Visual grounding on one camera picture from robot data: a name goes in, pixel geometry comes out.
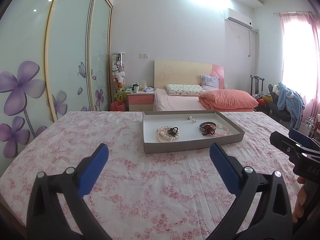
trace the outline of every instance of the floral pillow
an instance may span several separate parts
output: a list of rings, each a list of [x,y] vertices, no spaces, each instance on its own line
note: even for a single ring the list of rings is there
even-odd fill
[[[206,91],[214,91],[219,89],[219,77],[210,77],[201,75],[201,87]]]
[[[169,96],[193,96],[197,97],[205,92],[205,90],[199,85],[173,85],[169,84],[165,86],[167,88]]]

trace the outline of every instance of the pink floral bedsheet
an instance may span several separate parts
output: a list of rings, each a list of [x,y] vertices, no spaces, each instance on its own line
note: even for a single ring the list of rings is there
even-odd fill
[[[300,186],[287,156],[269,136],[288,130],[263,113],[223,113],[245,131],[241,142],[224,145],[242,165],[284,175],[291,205]],[[36,174],[62,173],[91,155],[100,143],[109,160],[84,200],[113,239],[205,239],[235,199],[209,158],[209,149],[144,154],[142,112],[70,112],[30,143],[0,178],[0,193],[22,224]],[[71,227],[79,232],[62,195]],[[241,230],[259,201],[256,194]]]

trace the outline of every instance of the chair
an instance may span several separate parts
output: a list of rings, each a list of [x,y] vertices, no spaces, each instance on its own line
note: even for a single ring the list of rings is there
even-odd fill
[[[250,96],[252,96],[252,81],[253,79],[255,79],[255,82],[254,82],[254,88],[255,88],[255,92],[254,94],[258,94],[259,93],[259,80],[262,80],[262,84],[261,84],[261,92],[263,91],[263,81],[264,81],[264,78],[261,78],[261,77],[258,77],[258,76],[252,76],[250,75],[251,77],[251,92],[250,92]]]
[[[280,123],[281,120],[284,122],[290,122],[291,116],[290,116],[289,111],[287,109],[284,109],[284,110],[278,109],[277,103],[278,103],[279,96],[272,92],[273,85],[269,84],[268,88],[269,88],[270,95],[271,95],[272,101],[273,101],[273,102],[269,103],[269,107],[272,111],[270,117],[273,120],[277,121],[278,123]]]

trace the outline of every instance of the finger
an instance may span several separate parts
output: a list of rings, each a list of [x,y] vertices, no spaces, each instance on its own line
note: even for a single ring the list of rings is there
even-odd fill
[[[300,205],[303,206],[306,199],[307,199],[307,193],[306,193],[306,191],[304,189],[304,185],[303,185],[297,194],[297,200],[299,201]]]
[[[304,213],[304,208],[303,206],[301,206],[299,204],[299,202],[296,203],[295,207],[294,207],[294,212],[296,213],[296,215],[299,217],[299,218],[302,218],[303,217],[303,213]]]
[[[292,222],[293,222],[293,223],[298,222],[298,216],[297,216],[297,214],[295,213],[295,211],[293,211],[293,213],[292,213]]]
[[[299,177],[297,178],[297,182],[298,182],[299,184],[305,184],[305,183],[306,183],[306,179],[299,176]]]

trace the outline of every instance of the metal screw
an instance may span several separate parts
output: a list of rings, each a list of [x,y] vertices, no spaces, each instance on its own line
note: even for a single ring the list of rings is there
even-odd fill
[[[282,174],[281,174],[280,171],[275,171],[275,175],[276,175],[278,178],[280,178]]]
[[[66,169],[66,174],[72,174],[75,172],[75,168],[74,167],[69,167]]]
[[[245,171],[246,173],[252,173],[252,172],[253,172],[253,168],[247,166],[247,167],[244,167],[244,171]]]
[[[44,176],[44,172],[43,171],[39,172],[38,175],[37,175],[38,178],[42,178],[43,176]]]

